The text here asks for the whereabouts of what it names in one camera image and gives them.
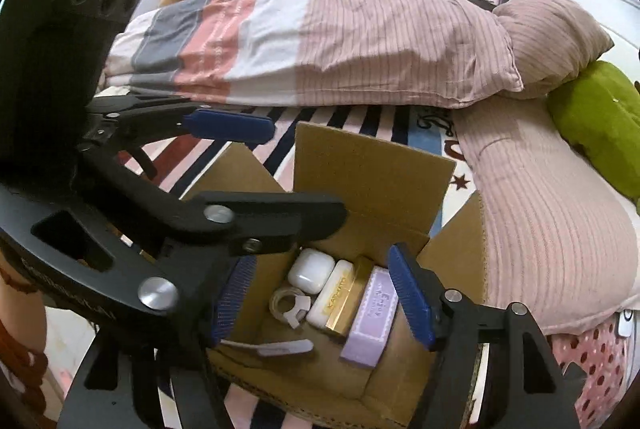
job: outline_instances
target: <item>striped duvet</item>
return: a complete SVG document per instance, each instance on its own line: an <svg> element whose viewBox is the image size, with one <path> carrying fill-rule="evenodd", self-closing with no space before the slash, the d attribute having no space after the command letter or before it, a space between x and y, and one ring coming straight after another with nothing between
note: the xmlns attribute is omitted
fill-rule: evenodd
<svg viewBox="0 0 640 429"><path fill-rule="evenodd" d="M507 31L466 0L187 0L132 21L104 73L249 106L461 108L523 88Z"/></svg>

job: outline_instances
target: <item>green plush toy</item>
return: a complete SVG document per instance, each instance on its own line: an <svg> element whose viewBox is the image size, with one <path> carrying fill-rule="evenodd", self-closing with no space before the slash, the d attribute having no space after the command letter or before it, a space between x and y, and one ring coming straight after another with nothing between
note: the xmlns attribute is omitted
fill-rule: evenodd
<svg viewBox="0 0 640 429"><path fill-rule="evenodd" d="M596 61L546 102L564 139L640 213L640 94L628 77Z"/></svg>

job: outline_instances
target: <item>pink pillowcase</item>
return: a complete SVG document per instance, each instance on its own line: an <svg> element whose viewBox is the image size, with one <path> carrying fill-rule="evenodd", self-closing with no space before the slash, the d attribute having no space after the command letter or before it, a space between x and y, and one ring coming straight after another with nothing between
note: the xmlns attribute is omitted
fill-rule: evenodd
<svg viewBox="0 0 640 429"><path fill-rule="evenodd" d="M510 0L494 9L513 43L516 67L524 82L513 99L542 97L613 47L591 14L571 0Z"/></svg>
<svg viewBox="0 0 640 429"><path fill-rule="evenodd" d="M640 297L634 207L561 138L543 99L455 110L484 205L487 303L580 334Z"/></svg>

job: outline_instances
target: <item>cardboard box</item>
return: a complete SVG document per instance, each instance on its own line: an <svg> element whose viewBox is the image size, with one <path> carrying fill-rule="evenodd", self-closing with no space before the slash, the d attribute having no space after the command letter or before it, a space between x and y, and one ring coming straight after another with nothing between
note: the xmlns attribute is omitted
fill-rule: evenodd
<svg viewBox="0 0 640 429"><path fill-rule="evenodd" d="M484 234L476 194L433 239L428 232L449 187L454 163L427 152L324 126L296 130L294 190L339 196L350 212L331 238L314 244L337 259L365 255L386 266L393 243L404 241L418 262L473 301L484 298ZM229 146L193 186L204 190L280 192L253 154ZM220 347L216 371L287 412L336 428L397 428L408 424L428 382L434 355L411 335L399 307L388 344L373 370L340 360L343 341L306 323L292 330L276 321L268 301L286 280L296 252L262 255L231 339L266 343L309 338L307 355L261 359Z"/></svg>

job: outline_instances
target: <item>pink polka dot fabric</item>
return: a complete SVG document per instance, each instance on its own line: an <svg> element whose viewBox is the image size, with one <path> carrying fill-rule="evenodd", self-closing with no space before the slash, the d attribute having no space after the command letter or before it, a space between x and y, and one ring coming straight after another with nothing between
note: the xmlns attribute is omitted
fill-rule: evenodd
<svg viewBox="0 0 640 429"><path fill-rule="evenodd" d="M552 335L554 356L562 370L575 362L587 372L582 395L575 403L580 427L609 414L620 399L626 372L625 341L616 335L616 317L612 316L582 335Z"/></svg>

